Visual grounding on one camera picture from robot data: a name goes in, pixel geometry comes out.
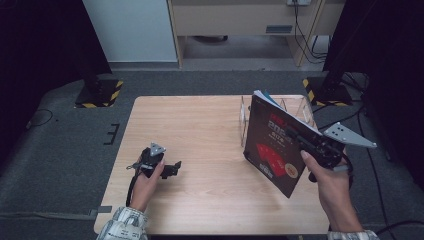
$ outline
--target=white wall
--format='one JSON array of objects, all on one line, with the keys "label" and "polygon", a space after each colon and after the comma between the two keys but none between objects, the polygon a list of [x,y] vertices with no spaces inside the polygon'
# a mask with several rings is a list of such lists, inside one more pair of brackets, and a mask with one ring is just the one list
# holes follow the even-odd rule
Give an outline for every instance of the white wall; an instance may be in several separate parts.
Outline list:
[{"label": "white wall", "polygon": [[177,62],[166,0],[83,0],[109,62]]}]

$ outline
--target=hand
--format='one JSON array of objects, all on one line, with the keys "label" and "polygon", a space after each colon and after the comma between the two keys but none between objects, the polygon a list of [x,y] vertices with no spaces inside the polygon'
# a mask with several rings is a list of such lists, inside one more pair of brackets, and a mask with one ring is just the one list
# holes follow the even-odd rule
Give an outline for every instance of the hand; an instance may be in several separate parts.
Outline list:
[{"label": "hand", "polygon": [[335,172],[321,167],[306,151],[300,152],[318,182],[319,200],[335,232],[361,232],[363,228],[352,206],[347,171]]},{"label": "hand", "polygon": [[134,184],[132,199],[130,203],[130,208],[136,209],[138,211],[144,212],[147,208],[147,204],[155,192],[156,185],[162,171],[165,167],[165,161],[162,160],[153,171],[150,178],[146,175],[141,174],[138,176],[137,181]]}]

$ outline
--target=power outlet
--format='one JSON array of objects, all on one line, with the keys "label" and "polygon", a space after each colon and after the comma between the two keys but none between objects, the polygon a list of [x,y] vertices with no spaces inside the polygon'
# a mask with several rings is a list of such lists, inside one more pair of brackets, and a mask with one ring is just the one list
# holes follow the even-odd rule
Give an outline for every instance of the power outlet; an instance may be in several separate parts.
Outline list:
[{"label": "power outlet", "polygon": [[295,2],[297,2],[296,4],[298,6],[308,6],[308,5],[311,5],[311,0],[287,0],[287,5],[293,6],[295,4]]}]

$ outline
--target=person's left hand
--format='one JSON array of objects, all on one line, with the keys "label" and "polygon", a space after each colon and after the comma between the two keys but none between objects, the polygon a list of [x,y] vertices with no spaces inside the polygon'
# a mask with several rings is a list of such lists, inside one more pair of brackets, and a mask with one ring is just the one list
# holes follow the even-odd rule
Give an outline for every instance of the person's left hand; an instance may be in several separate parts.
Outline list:
[{"label": "person's left hand", "polygon": [[153,171],[150,178],[146,177],[144,174],[138,176],[137,181],[134,184],[132,199],[130,203],[130,208],[136,209],[138,211],[144,212],[147,208],[147,204],[155,192],[156,185],[162,171],[165,167],[165,161],[162,160]]}]

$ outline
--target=black book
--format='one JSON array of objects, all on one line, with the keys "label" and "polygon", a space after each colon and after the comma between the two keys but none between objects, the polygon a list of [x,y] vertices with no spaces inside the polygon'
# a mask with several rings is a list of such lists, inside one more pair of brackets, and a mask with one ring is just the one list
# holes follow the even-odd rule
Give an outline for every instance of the black book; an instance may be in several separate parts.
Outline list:
[{"label": "black book", "polygon": [[288,131],[307,139],[322,136],[319,131],[286,112],[269,95],[255,91],[250,105],[243,154],[290,198],[305,169],[305,163],[300,155],[299,143]]}]

